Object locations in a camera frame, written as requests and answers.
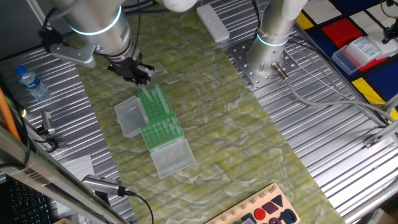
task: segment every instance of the wooden board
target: wooden board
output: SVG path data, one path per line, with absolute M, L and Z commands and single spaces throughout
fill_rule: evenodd
M 278 196 L 281 196 L 282 206 L 280 203 L 278 205 L 276 200 L 276 203 L 272 202 L 272 200 Z M 300 217 L 297 215 L 284 193 L 276 183 L 272 183 L 206 224 L 238 224 L 239 221 L 245 223 L 245 217 L 247 217 L 249 213 L 255 219 L 254 223 L 296 224 L 300 222 Z

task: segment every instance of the blue light ring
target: blue light ring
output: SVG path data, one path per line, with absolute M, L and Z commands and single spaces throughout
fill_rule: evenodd
M 268 46 L 271 46 L 271 47 L 282 46 L 282 45 L 286 44 L 287 41 L 289 40 L 289 39 L 287 39 L 285 42 L 283 42 L 283 43 L 281 43 L 281 44 L 270 44 L 270 43 L 265 42 L 263 39 L 261 39 L 261 37 L 260 37 L 259 34 L 257 34 L 257 38 L 260 40 L 261 43 L 263 43 L 263 44 L 265 44 L 265 45 L 268 45 Z
M 110 23 L 110 25 L 108 25 L 104 29 L 101 29 L 101 30 L 96 31 L 96 32 L 82 32 L 82 31 L 76 30 L 71 25 L 69 25 L 69 26 L 70 26 L 70 28 L 72 28 L 73 31 L 75 31 L 76 33 L 81 34 L 81 35 L 98 35 L 98 34 L 102 34 L 103 32 L 106 32 L 106 31 L 110 30 L 110 28 L 112 28 L 118 22 L 121 14 L 122 14 L 122 6 L 119 6 L 119 12 L 118 12 L 116 18 L 114 18 L 113 22 Z

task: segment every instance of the mounting plate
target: mounting plate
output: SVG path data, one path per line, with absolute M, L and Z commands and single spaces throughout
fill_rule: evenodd
M 246 62 L 246 52 L 250 49 L 252 41 L 247 41 L 243 44 L 239 44 L 231 49 L 231 55 L 234 57 L 235 62 L 238 64 L 246 77 L 250 79 L 250 82 L 256 87 L 260 88 L 267 83 L 279 78 L 276 72 L 271 74 L 266 74 L 265 72 L 260 72 L 258 69 L 251 68 Z M 297 69 L 298 65 L 294 62 L 292 58 L 288 55 L 286 51 L 283 53 L 283 62 L 280 64 L 282 69 L 289 74 Z

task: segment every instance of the robotic arm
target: robotic arm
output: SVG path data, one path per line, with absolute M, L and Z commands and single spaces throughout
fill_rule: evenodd
M 58 12 L 54 17 L 65 18 L 86 45 L 74 49 L 62 44 L 62 38 L 56 35 L 58 38 L 47 43 L 46 50 L 57 58 L 90 68 L 96 65 L 93 53 L 100 54 L 108 60 L 108 70 L 118 74 L 125 81 L 136 85 L 149 83 L 155 68 L 142 63 L 141 51 L 130 41 L 131 29 L 121 6 L 123 0 L 51 0 L 51 2 Z M 163 2 L 168 9 L 175 12 L 186 11 L 195 3 L 196 0 Z

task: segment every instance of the green marbled mat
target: green marbled mat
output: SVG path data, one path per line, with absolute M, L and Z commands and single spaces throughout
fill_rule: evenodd
M 137 16 L 129 16 L 135 40 Z M 81 46 L 73 35 L 69 43 Z M 78 67 L 121 180 L 146 198 L 155 223 L 204 223 L 276 182 L 301 223 L 344 223 L 194 11 L 142 15 L 139 48 L 197 163 L 160 179 L 141 135 L 125 138 L 114 106 L 140 91 L 106 70 Z M 130 198 L 138 222 L 148 208 Z

